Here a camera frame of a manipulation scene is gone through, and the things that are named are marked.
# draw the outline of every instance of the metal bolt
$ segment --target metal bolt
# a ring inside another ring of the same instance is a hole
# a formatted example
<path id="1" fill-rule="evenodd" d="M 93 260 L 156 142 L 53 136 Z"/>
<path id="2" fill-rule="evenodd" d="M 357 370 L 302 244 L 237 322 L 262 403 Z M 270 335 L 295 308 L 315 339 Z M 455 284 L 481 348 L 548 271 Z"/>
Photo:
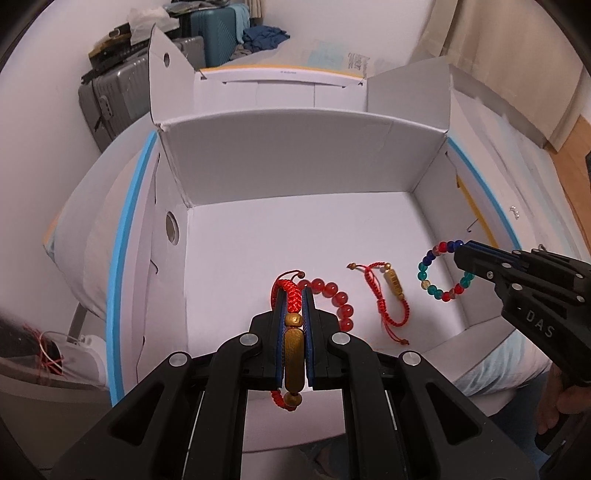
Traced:
<path id="1" fill-rule="evenodd" d="M 411 367 L 415 367 L 421 363 L 421 356 L 417 352 L 406 352 L 402 356 L 402 361 Z"/>
<path id="2" fill-rule="evenodd" d="M 171 367 L 182 367 L 187 363 L 187 355 L 184 353 L 175 353 L 168 359 Z"/>
<path id="3" fill-rule="evenodd" d="M 332 336 L 332 340 L 337 345 L 347 345 L 351 341 L 351 337 L 345 332 L 337 332 Z"/>
<path id="4" fill-rule="evenodd" d="M 240 343 L 244 346 L 251 346 L 258 342 L 258 337 L 254 333 L 245 333 L 240 337 Z"/>

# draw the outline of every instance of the white cardboard box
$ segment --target white cardboard box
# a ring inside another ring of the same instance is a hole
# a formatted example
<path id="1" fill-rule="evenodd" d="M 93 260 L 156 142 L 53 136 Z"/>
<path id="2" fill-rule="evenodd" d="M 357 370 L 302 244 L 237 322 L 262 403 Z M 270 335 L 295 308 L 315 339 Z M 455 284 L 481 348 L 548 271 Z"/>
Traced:
<path id="1" fill-rule="evenodd" d="M 194 72 L 173 47 L 154 30 L 155 132 L 129 187 L 109 283 L 114 401 L 170 353 L 203 355 L 247 331 L 270 309 L 275 277 L 293 268 L 337 282 L 355 308 L 352 333 L 396 355 L 402 347 L 382 330 L 363 275 L 345 268 L 391 262 L 411 306 L 397 333 L 450 380 L 512 332 L 491 284 L 476 279 L 459 301 L 443 303 L 416 276 L 441 240 L 538 245 L 444 59 L 370 79 L 276 66 Z M 449 289 L 463 273 L 446 258 L 428 274 Z M 335 310 L 324 298 L 317 307 Z M 344 432 L 339 392 L 303 397 L 288 413 L 267 393 L 250 393 L 245 451 Z"/>

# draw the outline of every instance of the human hand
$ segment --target human hand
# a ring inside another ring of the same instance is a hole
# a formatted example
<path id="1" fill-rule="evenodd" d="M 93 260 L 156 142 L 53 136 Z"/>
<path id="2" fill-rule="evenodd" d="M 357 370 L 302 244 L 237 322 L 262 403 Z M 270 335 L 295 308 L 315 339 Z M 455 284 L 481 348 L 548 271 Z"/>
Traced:
<path id="1" fill-rule="evenodd" d="M 540 435 L 556 427 L 561 413 L 574 414 L 591 410 L 591 387 L 564 389 L 560 368 L 552 364 L 535 415 Z"/>

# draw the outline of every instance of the teal suitcase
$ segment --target teal suitcase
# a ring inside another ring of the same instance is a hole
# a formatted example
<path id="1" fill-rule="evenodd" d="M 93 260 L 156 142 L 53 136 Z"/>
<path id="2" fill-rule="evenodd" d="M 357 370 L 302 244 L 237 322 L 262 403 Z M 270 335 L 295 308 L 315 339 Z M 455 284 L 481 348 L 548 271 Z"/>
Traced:
<path id="1" fill-rule="evenodd" d="M 219 67 L 226 63 L 238 45 L 236 12 L 232 8 L 211 8 L 193 12 L 187 17 L 182 20 L 185 25 L 181 25 L 181 30 L 187 36 L 203 37 L 205 65 Z"/>

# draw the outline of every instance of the bracelet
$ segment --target bracelet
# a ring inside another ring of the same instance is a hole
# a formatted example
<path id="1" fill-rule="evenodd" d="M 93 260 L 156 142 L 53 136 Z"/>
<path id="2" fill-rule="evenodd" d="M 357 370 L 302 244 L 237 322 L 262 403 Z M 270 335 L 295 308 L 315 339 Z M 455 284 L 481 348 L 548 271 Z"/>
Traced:
<path id="1" fill-rule="evenodd" d="M 392 269 L 392 265 L 387 262 L 376 262 L 370 265 L 358 265 L 355 263 L 350 263 L 347 265 L 347 268 L 351 270 L 360 269 L 363 271 L 363 277 L 365 281 L 371 288 L 371 291 L 374 292 L 374 295 L 378 301 L 378 312 L 381 316 L 382 323 L 384 324 L 384 328 L 386 332 L 388 332 L 389 337 L 397 343 L 401 345 L 409 345 L 408 340 L 404 338 L 398 337 L 390 328 L 392 327 L 401 327 L 404 326 L 408 322 L 408 318 L 410 316 L 410 307 L 408 306 L 408 302 L 404 297 L 404 293 L 402 292 L 402 285 L 400 284 L 400 280 L 396 275 L 396 272 Z M 402 303 L 402 307 L 404 308 L 404 318 L 402 322 L 395 322 L 391 319 L 390 315 L 386 310 L 386 301 L 384 300 L 384 295 L 382 294 L 382 288 L 379 284 L 378 277 L 375 276 L 373 269 L 374 268 L 383 268 L 384 269 L 384 277 L 386 278 L 386 282 L 392 290 L 392 293 L 396 295 L 400 303 Z"/>
<path id="2" fill-rule="evenodd" d="M 462 279 L 456 283 L 450 291 L 443 291 L 433 285 L 427 280 L 427 269 L 433 260 L 439 257 L 441 254 L 454 253 L 456 249 L 460 248 L 464 242 L 461 240 L 441 242 L 439 245 L 435 245 L 431 250 L 427 252 L 427 255 L 423 258 L 423 261 L 418 265 L 417 278 L 421 281 L 421 287 L 423 290 L 427 290 L 429 295 L 435 297 L 436 300 L 450 301 L 455 300 L 458 295 L 461 295 L 465 289 L 470 286 L 472 280 L 474 280 L 474 274 L 470 272 L 464 272 Z"/>
<path id="3" fill-rule="evenodd" d="M 300 290 L 310 287 L 314 295 L 322 293 L 324 297 L 331 299 L 332 304 L 337 307 L 336 316 L 339 319 L 340 331 L 350 332 L 353 329 L 353 307 L 347 303 L 349 296 L 344 291 L 339 291 L 339 286 L 335 282 L 324 283 L 321 278 L 315 278 L 312 282 L 304 279 L 300 280 L 297 287 Z"/>
<path id="4" fill-rule="evenodd" d="M 284 275 L 295 273 L 290 279 L 281 279 Z M 283 368 L 286 394 L 281 396 L 280 390 L 271 392 L 271 397 L 278 407 L 294 411 L 302 402 L 300 392 L 304 389 L 304 332 L 301 327 L 304 320 L 301 311 L 301 290 L 293 282 L 295 277 L 303 278 L 301 270 L 285 272 L 275 280 L 271 290 L 271 308 L 275 309 L 279 289 L 287 295 L 287 312 L 284 318 L 283 330 Z"/>

